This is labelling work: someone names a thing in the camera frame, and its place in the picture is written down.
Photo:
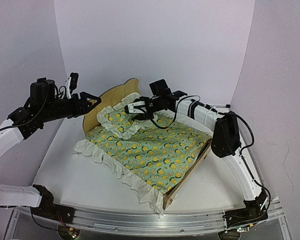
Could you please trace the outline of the small lemon print pillow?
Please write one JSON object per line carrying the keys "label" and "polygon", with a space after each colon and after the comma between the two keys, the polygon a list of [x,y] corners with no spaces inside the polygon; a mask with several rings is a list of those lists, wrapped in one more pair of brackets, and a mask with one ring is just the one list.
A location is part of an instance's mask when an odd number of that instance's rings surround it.
{"label": "small lemon print pillow", "polygon": [[107,131],[119,138],[128,140],[141,129],[141,124],[132,120],[132,115],[124,107],[118,109],[106,106],[97,114],[97,120]]}

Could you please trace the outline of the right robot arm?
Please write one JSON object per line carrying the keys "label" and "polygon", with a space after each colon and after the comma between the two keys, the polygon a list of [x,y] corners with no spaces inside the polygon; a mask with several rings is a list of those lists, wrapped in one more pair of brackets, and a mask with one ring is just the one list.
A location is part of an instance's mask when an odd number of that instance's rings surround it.
{"label": "right robot arm", "polygon": [[128,110],[142,114],[146,120],[153,120],[154,114],[170,110],[175,115],[181,114],[207,128],[212,135],[212,152],[230,168],[243,193],[246,208],[264,211],[270,206],[271,194],[258,181],[249,165],[244,150],[252,144],[243,145],[238,122],[247,122],[233,111],[221,112],[211,105],[204,104],[197,95],[188,95],[183,91],[172,92],[164,79],[151,83],[152,97],[141,96],[129,104]]}

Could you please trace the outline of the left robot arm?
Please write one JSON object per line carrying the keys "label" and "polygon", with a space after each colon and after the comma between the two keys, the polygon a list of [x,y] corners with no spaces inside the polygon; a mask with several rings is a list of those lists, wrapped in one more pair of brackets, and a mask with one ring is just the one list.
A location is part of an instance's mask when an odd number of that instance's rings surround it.
{"label": "left robot arm", "polygon": [[[39,78],[30,85],[30,96],[24,106],[10,113],[0,125],[0,158],[14,146],[28,139],[44,124],[71,119],[91,112],[102,100],[87,92],[74,93],[79,75],[71,73],[60,92],[55,81]],[[49,191],[42,185],[15,186],[0,184],[0,207],[37,208]]]}

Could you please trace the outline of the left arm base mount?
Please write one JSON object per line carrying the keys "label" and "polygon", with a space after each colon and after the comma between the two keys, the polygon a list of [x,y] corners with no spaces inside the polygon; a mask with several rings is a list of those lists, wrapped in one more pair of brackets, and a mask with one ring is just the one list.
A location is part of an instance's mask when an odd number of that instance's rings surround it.
{"label": "left arm base mount", "polygon": [[59,221],[62,224],[71,224],[73,222],[75,215],[73,207],[54,203],[53,194],[43,185],[33,184],[32,187],[39,191],[41,197],[39,205],[30,208],[33,215]]}

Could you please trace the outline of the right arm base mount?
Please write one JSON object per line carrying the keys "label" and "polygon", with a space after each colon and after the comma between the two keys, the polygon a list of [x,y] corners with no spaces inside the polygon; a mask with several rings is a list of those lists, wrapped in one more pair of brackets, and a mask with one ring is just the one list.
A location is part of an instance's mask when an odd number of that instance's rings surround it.
{"label": "right arm base mount", "polygon": [[267,200],[263,203],[259,203],[257,200],[244,201],[244,204],[244,208],[227,210],[222,216],[225,219],[227,230],[246,227],[268,218],[270,204]]}

